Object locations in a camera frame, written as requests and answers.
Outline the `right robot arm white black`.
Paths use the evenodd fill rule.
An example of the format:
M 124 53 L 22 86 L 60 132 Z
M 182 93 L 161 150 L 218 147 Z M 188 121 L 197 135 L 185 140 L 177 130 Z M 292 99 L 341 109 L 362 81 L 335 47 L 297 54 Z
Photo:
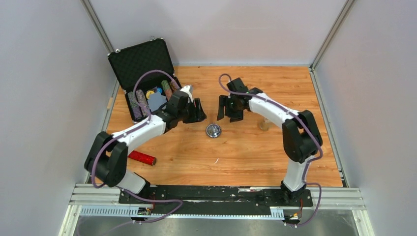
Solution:
M 228 95 L 219 97 L 218 119 L 227 116 L 230 122 L 240 121 L 247 110 L 281 128 L 283 148 L 289 158 L 281 183 L 281 199 L 287 205 L 294 205 L 300 200 L 300 190 L 307 185 L 305 178 L 310 163 L 323 157 L 323 139 L 314 115 L 309 110 L 290 109 L 258 88 L 249 89 L 241 78 L 230 79 L 221 87 Z

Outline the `clear pill bottle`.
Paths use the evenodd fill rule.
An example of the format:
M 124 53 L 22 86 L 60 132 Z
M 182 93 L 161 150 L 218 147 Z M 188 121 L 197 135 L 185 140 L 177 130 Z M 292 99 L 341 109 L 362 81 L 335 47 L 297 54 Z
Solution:
M 258 122 L 258 127 L 262 131 L 268 131 L 272 125 L 273 123 L 267 118 L 263 118 L 260 122 Z

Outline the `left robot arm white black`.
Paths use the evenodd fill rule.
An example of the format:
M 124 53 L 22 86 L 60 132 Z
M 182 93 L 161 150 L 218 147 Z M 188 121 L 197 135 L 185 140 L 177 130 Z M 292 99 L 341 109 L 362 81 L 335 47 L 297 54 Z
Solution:
M 84 168 L 90 172 L 94 187 L 100 187 L 96 182 L 99 179 L 102 185 L 128 190 L 137 202 L 145 203 L 150 199 L 149 182 L 127 169 L 128 155 L 145 142 L 175 128 L 179 122 L 196 123 L 206 117 L 199 98 L 176 91 L 166 105 L 147 119 L 113 134 L 105 131 L 97 134 Z

